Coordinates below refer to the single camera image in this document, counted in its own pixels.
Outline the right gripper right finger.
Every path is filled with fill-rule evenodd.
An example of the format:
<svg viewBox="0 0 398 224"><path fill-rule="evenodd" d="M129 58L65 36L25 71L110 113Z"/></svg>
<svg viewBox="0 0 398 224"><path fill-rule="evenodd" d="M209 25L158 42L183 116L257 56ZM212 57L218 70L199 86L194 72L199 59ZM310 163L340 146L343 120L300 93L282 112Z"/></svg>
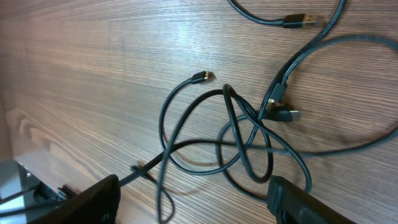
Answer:
<svg viewBox="0 0 398 224"><path fill-rule="evenodd" d="M267 208L282 224L353 224L281 176L270 179Z"/></svg>

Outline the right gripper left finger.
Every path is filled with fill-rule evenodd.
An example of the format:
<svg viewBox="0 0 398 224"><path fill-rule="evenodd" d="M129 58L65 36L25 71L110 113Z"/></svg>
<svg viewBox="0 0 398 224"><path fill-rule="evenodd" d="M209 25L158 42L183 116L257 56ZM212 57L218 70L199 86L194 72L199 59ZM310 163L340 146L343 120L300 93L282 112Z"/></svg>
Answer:
<svg viewBox="0 0 398 224"><path fill-rule="evenodd" d="M120 199L119 179L112 174L32 223L115 224Z"/></svg>

